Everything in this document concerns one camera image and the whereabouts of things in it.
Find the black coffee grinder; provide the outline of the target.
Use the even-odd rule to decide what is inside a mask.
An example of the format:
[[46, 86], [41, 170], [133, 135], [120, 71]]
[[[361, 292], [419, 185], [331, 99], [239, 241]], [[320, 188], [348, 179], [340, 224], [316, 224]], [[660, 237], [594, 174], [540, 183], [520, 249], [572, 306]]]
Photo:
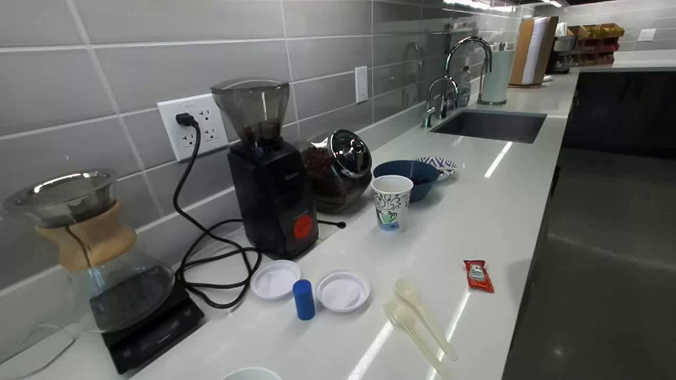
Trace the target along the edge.
[[320, 225], [301, 149], [281, 135], [289, 84], [230, 80], [214, 84], [212, 94], [239, 135], [228, 164], [250, 243], [273, 259], [303, 257]]

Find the right white plastic lid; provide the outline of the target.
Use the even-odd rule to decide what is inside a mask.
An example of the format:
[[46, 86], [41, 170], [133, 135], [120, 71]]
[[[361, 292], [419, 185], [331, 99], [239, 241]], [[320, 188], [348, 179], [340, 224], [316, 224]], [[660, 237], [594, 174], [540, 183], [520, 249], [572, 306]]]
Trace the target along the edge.
[[354, 312], [372, 295], [369, 282], [348, 271], [328, 272], [316, 285], [316, 300], [331, 312]]

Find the small blue cylinder cap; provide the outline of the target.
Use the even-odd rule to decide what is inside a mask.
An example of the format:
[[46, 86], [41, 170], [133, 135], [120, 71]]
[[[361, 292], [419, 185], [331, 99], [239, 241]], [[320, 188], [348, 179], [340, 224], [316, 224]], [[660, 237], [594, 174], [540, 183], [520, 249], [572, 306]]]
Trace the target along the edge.
[[315, 317], [313, 285], [307, 279], [293, 282], [293, 302], [301, 320], [311, 320]]

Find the blue patterned small dish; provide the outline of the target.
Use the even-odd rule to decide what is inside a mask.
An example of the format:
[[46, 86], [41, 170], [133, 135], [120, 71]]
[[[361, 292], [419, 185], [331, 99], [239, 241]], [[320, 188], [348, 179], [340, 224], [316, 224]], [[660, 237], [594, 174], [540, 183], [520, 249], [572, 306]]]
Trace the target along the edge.
[[449, 159], [423, 157], [423, 162], [431, 164], [439, 174], [439, 179], [449, 179], [456, 176], [456, 164]]

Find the upper beige plastic utensil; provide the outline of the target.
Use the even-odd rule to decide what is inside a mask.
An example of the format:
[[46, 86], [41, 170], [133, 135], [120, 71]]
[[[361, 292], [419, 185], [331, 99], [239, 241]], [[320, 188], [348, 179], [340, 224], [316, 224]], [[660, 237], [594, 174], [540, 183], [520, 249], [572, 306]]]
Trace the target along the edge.
[[419, 287], [414, 282], [410, 282], [408, 279], [400, 279], [395, 282], [395, 295], [408, 303], [417, 317], [424, 322], [424, 327], [428, 330], [431, 337], [439, 345], [441, 353], [449, 359], [456, 360], [458, 354], [453, 349], [453, 345], [446, 340], [438, 319], [428, 312], [428, 309], [423, 302], [423, 295], [419, 292]]

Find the small chrome tap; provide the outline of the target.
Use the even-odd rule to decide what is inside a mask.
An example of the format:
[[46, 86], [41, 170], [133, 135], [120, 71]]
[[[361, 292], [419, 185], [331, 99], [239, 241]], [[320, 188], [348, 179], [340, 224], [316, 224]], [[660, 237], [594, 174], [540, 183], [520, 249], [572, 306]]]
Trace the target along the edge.
[[439, 75], [426, 86], [423, 126], [431, 128], [436, 120], [443, 118], [458, 103], [458, 84], [453, 75]]

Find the red ketchup packet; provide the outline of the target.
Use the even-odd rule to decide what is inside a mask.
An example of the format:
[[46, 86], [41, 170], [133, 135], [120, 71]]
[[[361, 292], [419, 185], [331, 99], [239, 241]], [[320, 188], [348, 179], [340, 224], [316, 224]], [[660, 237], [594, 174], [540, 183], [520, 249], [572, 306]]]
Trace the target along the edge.
[[486, 292], [486, 294], [495, 292], [495, 285], [490, 280], [484, 259], [464, 259], [464, 271], [467, 271], [467, 282], [471, 289]]

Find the lower beige plastic utensil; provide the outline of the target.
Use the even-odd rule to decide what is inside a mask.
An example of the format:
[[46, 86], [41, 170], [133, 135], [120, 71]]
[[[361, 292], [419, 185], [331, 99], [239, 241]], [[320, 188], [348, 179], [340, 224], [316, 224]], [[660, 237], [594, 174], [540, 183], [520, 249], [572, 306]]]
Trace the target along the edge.
[[390, 300], [385, 303], [385, 312], [386, 312], [389, 320], [395, 327], [400, 327], [414, 341], [414, 347], [423, 353], [423, 356], [438, 372], [438, 375], [441, 380], [453, 380], [449, 372], [443, 367], [443, 364], [436, 356], [434, 349], [419, 334], [414, 310], [410, 306], [405, 306], [403, 302]]

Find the pale green canister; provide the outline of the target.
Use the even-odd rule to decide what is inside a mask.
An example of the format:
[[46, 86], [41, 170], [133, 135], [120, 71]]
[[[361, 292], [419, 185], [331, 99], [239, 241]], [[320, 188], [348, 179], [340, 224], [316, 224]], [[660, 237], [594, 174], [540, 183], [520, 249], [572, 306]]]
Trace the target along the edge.
[[492, 49], [492, 70], [481, 79], [479, 102], [486, 106], [502, 106], [514, 66], [514, 46], [496, 44]]

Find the dark undermount sink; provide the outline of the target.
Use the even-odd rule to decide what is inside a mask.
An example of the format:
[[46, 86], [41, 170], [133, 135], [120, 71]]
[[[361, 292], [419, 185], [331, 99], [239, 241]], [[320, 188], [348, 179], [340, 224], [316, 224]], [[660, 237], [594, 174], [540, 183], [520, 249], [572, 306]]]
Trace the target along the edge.
[[434, 133], [533, 144], [546, 114], [464, 110], [434, 126]]

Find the chrome kitchen faucet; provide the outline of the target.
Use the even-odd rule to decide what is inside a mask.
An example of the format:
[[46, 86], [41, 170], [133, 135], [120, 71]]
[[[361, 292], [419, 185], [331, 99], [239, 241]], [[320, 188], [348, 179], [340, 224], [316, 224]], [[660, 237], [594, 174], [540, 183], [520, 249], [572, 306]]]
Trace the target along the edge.
[[443, 68], [454, 84], [453, 106], [464, 108], [471, 102], [471, 80], [492, 70], [492, 49], [479, 36], [464, 36], [449, 49]]

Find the glass pour-over coffee carafe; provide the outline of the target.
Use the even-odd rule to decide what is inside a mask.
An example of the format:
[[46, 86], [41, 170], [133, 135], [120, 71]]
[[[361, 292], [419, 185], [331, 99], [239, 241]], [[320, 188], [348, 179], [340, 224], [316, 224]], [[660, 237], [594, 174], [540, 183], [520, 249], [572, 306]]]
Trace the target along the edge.
[[30, 183], [3, 202], [55, 244], [59, 265], [85, 285], [102, 331], [133, 327], [174, 289], [174, 275], [137, 249], [137, 235], [112, 194], [114, 181], [110, 168], [71, 170]]

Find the black digital kitchen scale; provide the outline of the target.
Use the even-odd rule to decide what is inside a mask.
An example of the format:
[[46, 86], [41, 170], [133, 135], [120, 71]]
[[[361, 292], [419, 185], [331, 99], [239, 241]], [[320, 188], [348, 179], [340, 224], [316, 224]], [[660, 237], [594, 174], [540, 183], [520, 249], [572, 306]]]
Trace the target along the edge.
[[189, 337], [205, 319], [181, 285], [176, 285], [166, 302], [140, 322], [106, 331], [103, 345], [118, 374], [146, 367], [168, 349]]

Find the white wall switch plate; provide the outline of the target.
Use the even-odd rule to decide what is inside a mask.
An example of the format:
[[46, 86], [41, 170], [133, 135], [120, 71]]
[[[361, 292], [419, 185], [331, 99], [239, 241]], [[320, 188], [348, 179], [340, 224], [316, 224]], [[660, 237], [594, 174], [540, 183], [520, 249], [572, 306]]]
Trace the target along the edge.
[[354, 71], [353, 71], [353, 75], [354, 75], [354, 103], [363, 103], [363, 102], [368, 102], [368, 86], [369, 86], [369, 70], [368, 70], [368, 66], [356, 66], [354, 68]]

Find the white wall power outlet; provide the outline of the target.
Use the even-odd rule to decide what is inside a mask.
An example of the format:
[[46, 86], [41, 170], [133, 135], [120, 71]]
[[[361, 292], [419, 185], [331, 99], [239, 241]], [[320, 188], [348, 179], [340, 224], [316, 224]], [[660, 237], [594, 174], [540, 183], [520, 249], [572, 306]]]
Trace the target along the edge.
[[[228, 144], [221, 112], [212, 92], [159, 102], [157, 108], [177, 160], [191, 159], [193, 151], [205, 155]], [[181, 126], [177, 122], [179, 114], [193, 117], [197, 126]]]

